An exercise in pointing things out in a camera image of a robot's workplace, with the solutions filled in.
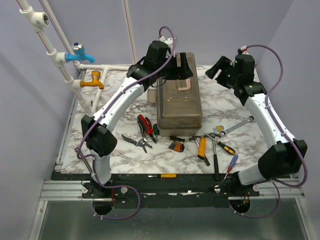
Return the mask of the beige translucent tool box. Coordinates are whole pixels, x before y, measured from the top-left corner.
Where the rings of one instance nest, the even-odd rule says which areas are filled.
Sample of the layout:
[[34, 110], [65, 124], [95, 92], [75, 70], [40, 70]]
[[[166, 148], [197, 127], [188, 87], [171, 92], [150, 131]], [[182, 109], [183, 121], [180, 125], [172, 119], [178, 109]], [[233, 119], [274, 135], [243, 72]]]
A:
[[147, 101], [156, 106], [156, 123], [162, 137], [190, 137], [202, 128], [203, 111], [195, 55], [186, 53], [193, 76], [188, 79], [158, 79], [147, 90]]

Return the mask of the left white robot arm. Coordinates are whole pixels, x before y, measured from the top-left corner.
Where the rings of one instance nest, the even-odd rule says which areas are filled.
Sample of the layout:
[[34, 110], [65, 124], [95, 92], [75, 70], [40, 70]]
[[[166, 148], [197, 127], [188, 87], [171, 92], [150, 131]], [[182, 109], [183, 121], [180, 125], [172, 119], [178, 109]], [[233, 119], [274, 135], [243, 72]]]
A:
[[111, 191], [110, 155], [118, 141], [112, 134], [117, 122], [127, 108], [158, 79], [185, 80], [193, 76], [185, 53], [177, 60], [176, 38], [160, 37], [148, 47], [146, 56], [131, 65], [119, 89], [93, 116], [81, 119], [82, 140], [89, 149], [92, 160], [93, 191], [101, 198]]

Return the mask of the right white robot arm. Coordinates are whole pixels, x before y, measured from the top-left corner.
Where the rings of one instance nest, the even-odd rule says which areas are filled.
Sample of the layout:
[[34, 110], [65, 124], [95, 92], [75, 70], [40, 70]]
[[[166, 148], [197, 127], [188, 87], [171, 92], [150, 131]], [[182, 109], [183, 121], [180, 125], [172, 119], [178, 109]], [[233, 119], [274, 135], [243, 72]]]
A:
[[307, 143], [298, 140], [273, 112], [267, 90], [261, 82], [254, 80], [255, 59], [251, 55], [238, 54], [234, 60], [221, 56], [205, 74], [233, 90], [254, 117], [267, 146], [267, 151], [255, 165], [232, 174], [227, 180], [226, 185], [234, 195], [243, 195], [248, 186], [269, 180], [278, 182], [280, 177], [306, 169]]

